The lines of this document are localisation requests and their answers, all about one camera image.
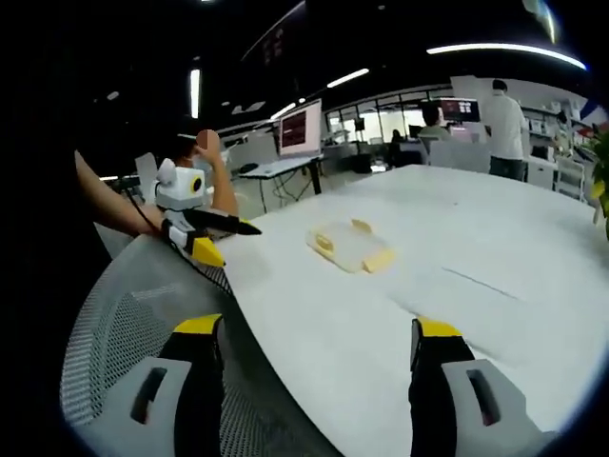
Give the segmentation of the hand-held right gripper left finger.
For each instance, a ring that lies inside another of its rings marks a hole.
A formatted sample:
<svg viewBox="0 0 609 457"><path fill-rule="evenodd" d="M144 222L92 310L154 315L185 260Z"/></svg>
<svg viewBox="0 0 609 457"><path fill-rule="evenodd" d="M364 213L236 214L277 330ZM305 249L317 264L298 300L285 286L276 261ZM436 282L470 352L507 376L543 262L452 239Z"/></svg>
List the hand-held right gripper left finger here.
<svg viewBox="0 0 609 457"><path fill-rule="evenodd" d="M78 427L95 456L219 456L225 391L219 313L179 324L108 391L101 414Z"/></svg>

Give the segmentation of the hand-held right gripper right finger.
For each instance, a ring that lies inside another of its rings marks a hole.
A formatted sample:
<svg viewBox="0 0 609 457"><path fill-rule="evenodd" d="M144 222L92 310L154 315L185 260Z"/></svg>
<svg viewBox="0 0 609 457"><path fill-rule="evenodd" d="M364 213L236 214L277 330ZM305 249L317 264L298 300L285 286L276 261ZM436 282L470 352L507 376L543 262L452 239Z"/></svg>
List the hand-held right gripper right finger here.
<svg viewBox="0 0 609 457"><path fill-rule="evenodd" d="M524 394L446 323L412 320L410 370L413 456L537 456L557 435L535 425Z"/></svg>

